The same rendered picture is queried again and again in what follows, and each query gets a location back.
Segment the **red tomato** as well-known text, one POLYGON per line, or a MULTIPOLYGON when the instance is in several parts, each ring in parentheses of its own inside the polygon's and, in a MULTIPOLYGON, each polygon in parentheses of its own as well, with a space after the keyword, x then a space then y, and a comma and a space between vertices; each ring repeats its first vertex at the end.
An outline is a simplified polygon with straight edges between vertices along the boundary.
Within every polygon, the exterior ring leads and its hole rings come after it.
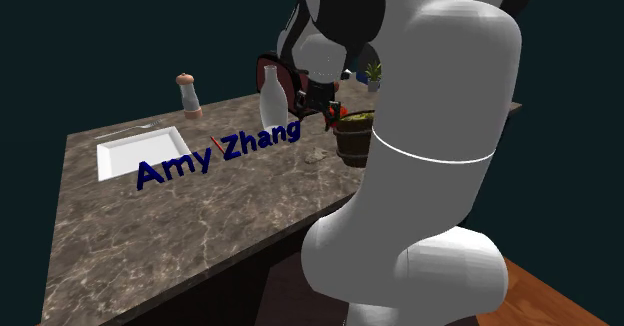
POLYGON ((334 128, 339 120, 348 114, 348 110, 344 106, 340 106, 339 110, 336 110, 334 107, 329 109, 330 118, 328 122, 328 126, 330 128, 334 128))

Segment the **silver fork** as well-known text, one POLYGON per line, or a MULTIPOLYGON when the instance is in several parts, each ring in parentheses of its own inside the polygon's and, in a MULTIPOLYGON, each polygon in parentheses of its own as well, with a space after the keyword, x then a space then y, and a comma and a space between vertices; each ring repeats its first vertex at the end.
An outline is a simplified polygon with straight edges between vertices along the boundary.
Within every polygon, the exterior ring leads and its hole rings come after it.
POLYGON ((134 130, 134 129, 149 129, 149 128, 152 128, 152 127, 160 124, 162 121, 163 121, 163 119, 158 119, 158 120, 155 120, 155 121, 150 122, 150 123, 145 124, 145 125, 137 125, 137 126, 121 129, 121 130, 118 130, 118 131, 110 132, 110 133, 107 133, 107 134, 99 135, 99 136, 96 136, 94 138, 94 140, 107 138, 107 137, 110 137, 110 136, 113 136, 113 135, 124 133, 124 132, 130 131, 130 130, 134 130))

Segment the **pepper grinder with brown cap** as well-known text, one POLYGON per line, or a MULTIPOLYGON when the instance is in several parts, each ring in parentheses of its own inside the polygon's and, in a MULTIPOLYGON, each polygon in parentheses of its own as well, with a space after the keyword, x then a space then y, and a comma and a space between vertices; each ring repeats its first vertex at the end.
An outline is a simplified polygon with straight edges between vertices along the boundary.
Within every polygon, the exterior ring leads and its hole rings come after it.
POLYGON ((190 74, 181 73, 176 77, 181 92, 184 115, 187 119, 198 119, 203 116, 203 111, 199 103, 194 88, 194 77, 190 74))

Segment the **clear glass bottle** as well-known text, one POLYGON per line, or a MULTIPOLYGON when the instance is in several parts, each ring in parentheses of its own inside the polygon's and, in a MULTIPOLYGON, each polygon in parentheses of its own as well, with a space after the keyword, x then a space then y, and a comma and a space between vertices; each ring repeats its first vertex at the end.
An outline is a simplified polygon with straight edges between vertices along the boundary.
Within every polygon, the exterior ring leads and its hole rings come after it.
POLYGON ((260 90, 260 116, 263 128, 270 130, 277 126, 286 126, 288 120, 288 102, 285 91, 278 80, 277 67, 264 67, 264 83, 260 90))

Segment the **brown wooden bucket with greens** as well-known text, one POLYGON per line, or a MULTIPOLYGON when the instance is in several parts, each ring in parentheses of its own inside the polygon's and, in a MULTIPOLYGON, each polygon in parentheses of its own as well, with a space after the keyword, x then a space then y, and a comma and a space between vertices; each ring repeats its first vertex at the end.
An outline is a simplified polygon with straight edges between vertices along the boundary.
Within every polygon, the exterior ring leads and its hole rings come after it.
POLYGON ((374 111, 364 110, 344 115, 333 129, 336 154, 345 165, 365 168, 372 136, 374 111))

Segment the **potted green plant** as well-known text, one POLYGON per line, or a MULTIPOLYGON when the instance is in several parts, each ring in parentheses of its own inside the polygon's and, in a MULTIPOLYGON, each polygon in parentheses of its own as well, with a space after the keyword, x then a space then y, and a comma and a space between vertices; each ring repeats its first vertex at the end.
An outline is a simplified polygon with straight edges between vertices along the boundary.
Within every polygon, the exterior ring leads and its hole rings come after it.
POLYGON ((365 70, 367 76, 367 88, 369 92, 377 92, 382 77, 381 63, 373 62, 367 65, 365 70))

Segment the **blue raised lettering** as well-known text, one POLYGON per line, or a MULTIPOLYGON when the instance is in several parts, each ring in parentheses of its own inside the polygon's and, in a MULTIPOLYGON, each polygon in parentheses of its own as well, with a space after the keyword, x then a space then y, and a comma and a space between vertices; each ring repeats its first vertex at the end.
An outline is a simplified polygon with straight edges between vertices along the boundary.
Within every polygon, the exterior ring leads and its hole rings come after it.
MULTIPOLYGON (((220 150, 218 152, 223 156, 224 161, 233 160, 255 152, 259 149, 265 149, 279 143, 295 143, 301 138, 301 122, 293 121, 286 126, 277 126, 270 130, 262 130, 256 135, 239 131, 217 140, 225 150, 223 155, 220 150)), ((160 163, 160 168, 156 165, 149 165, 142 161, 139 163, 137 172, 136 189, 142 191, 148 182, 156 181, 164 183, 177 177, 183 177, 186 173, 194 173, 200 171, 202 174, 208 172, 212 159, 212 149, 205 148, 202 152, 191 152, 189 155, 183 155, 179 158, 173 158, 160 163)))

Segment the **white square plate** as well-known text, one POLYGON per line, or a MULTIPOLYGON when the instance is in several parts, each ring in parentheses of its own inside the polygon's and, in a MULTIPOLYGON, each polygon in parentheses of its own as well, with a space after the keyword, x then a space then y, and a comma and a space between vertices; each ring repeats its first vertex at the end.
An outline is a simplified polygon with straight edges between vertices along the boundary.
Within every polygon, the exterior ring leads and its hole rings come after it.
POLYGON ((142 161, 157 165, 190 153, 175 126, 101 143, 97 145, 98 180, 137 171, 142 161))

